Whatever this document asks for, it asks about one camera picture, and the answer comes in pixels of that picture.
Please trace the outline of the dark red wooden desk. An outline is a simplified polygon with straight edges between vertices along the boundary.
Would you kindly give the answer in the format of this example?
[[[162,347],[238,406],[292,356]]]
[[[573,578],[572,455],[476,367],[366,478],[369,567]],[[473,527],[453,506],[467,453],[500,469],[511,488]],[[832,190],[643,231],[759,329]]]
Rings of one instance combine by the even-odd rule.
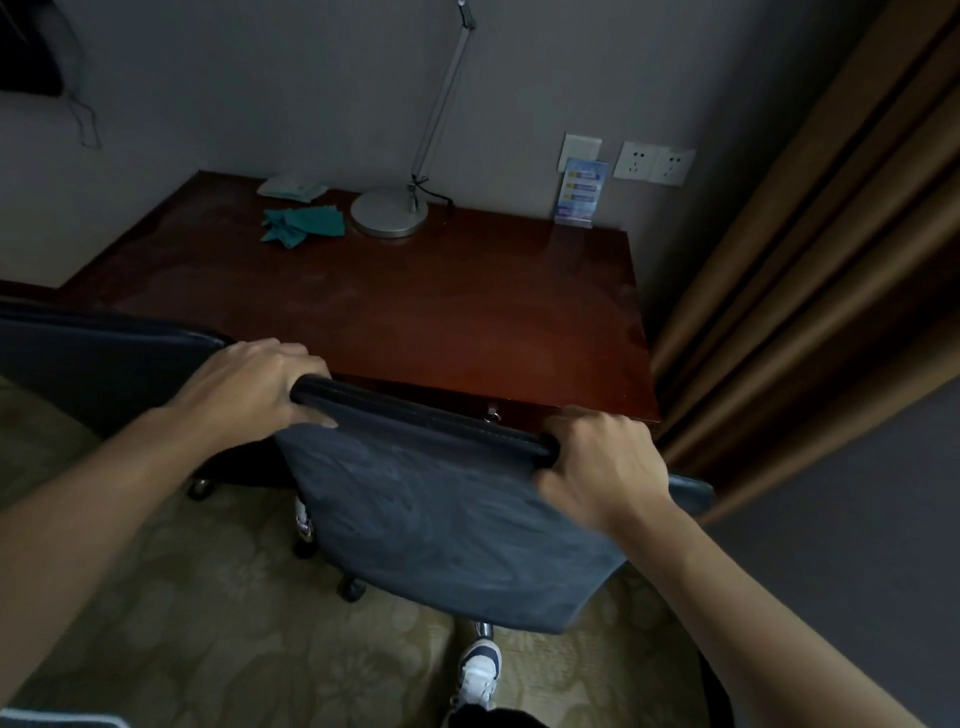
[[[537,431],[558,407],[660,418],[626,234],[432,205],[404,240],[262,240],[258,181],[200,172],[44,301],[0,302],[0,382],[93,431],[165,403],[235,341],[334,379]]]

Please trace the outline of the person's right forearm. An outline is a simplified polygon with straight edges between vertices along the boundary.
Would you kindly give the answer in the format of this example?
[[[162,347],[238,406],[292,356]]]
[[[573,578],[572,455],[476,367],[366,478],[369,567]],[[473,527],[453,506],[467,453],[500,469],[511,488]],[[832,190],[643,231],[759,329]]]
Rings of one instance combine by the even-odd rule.
[[[668,496],[616,540],[752,728],[927,728],[740,567]]]

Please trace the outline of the brown curtain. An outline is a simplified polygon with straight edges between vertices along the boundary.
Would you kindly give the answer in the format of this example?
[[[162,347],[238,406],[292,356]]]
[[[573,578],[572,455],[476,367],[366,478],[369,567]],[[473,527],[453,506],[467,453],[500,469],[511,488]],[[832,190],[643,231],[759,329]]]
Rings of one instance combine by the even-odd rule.
[[[960,378],[960,0],[889,0],[654,340],[715,523]]]

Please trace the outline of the person's left forearm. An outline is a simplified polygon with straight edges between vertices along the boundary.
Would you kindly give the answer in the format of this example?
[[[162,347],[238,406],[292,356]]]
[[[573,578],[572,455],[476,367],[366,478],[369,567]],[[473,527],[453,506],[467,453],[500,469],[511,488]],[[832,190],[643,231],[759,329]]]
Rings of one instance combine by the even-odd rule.
[[[0,511],[0,708],[204,458],[181,412],[151,409]]]

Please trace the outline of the white wall socket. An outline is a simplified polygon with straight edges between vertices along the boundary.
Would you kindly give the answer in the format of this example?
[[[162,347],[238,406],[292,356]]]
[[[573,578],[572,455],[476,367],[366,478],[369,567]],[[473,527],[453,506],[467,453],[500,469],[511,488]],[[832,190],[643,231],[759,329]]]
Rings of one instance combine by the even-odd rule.
[[[614,166],[612,177],[617,180],[646,182],[661,148],[657,145],[625,140]]]
[[[658,147],[646,181],[654,185],[680,188],[690,173],[696,155],[695,149]]]

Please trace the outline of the black shorts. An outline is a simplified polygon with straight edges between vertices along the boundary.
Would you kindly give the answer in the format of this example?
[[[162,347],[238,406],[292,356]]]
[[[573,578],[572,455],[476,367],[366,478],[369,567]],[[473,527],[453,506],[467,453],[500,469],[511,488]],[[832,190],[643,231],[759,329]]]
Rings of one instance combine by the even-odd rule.
[[[451,709],[440,728],[549,728],[524,710],[463,704]]]

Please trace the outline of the dark blue office chair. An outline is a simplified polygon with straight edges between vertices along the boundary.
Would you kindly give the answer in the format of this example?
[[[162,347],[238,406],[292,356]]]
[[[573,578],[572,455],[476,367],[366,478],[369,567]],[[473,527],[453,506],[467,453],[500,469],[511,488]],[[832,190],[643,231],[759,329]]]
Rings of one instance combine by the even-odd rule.
[[[166,404],[214,353],[217,333],[170,321],[0,300],[0,377],[102,438]],[[227,449],[194,473],[293,489],[306,544],[346,580],[452,616],[560,634],[626,558],[546,503],[532,481],[555,439],[306,376],[302,424]]]

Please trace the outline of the blue sign card stand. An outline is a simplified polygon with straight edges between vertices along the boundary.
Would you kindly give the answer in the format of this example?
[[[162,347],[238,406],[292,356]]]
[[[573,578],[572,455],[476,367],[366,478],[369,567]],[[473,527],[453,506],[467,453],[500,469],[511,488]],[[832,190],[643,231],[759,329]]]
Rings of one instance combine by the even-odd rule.
[[[609,164],[605,161],[568,157],[554,208],[555,224],[593,228],[608,172]]]

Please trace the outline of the crumpled green cloth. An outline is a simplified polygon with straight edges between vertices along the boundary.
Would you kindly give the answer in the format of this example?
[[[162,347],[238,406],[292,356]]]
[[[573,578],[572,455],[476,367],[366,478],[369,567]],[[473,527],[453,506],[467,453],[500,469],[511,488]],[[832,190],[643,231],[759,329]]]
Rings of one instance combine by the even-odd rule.
[[[262,223],[266,231],[262,242],[278,242],[292,250],[307,237],[343,237],[346,223],[343,213],[335,205],[316,205],[301,208],[267,209]]]

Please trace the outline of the person's left hand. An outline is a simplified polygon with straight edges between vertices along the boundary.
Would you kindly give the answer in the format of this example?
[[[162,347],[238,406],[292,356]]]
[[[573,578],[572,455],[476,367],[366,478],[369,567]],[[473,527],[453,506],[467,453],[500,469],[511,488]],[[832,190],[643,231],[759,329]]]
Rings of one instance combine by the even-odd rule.
[[[282,402],[292,401],[294,385],[309,376],[327,380],[330,371],[302,344],[239,342],[206,360],[157,409],[156,420],[174,443],[215,455],[283,431]]]

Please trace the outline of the silver desk lamp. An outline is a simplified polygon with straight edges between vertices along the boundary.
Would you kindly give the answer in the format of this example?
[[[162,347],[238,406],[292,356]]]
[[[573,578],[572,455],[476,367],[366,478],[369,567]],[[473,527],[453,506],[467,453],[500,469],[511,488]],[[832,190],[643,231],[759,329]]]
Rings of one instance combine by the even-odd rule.
[[[476,30],[470,0],[456,0],[456,3],[461,23],[460,34],[419,140],[408,179],[402,187],[367,191],[351,204],[351,222],[357,231],[366,236],[389,240],[412,237],[426,224],[428,197],[444,202],[448,213],[456,210],[455,202],[449,196],[426,188],[429,163],[441,139],[442,124],[450,106],[454,85]]]

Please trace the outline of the white wall switch plate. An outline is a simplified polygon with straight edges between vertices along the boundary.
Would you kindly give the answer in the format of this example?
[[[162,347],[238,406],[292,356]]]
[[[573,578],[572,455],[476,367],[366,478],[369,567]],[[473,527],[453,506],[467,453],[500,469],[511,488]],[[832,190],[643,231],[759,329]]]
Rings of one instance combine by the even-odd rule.
[[[564,135],[558,157],[557,170],[565,173],[570,159],[595,162],[602,147],[602,139],[567,132]]]

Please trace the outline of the person's right hand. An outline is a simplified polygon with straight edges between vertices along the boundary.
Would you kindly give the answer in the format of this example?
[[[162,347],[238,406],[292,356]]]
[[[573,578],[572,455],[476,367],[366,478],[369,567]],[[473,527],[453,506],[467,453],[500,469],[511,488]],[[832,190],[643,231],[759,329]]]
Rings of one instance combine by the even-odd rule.
[[[582,516],[571,517],[580,526],[615,538],[674,505],[666,464],[646,424],[566,407],[546,418],[544,429],[558,442],[552,466],[560,459],[581,463]]]

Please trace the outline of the white and navy right shoe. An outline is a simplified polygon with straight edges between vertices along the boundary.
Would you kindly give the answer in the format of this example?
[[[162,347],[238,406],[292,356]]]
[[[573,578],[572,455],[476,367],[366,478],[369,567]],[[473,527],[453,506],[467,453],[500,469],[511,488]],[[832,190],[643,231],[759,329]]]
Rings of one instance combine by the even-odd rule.
[[[501,650],[491,638],[481,637],[467,647],[459,660],[457,685],[448,715],[471,706],[487,712],[493,710],[501,668]]]

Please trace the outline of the white flat packet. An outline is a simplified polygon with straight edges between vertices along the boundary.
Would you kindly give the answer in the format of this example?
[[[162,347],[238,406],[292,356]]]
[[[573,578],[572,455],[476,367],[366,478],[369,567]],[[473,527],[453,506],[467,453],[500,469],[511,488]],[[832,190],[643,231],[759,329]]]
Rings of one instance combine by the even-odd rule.
[[[330,191],[330,187],[317,180],[294,174],[271,176],[257,188],[256,194],[269,199],[310,204]]]

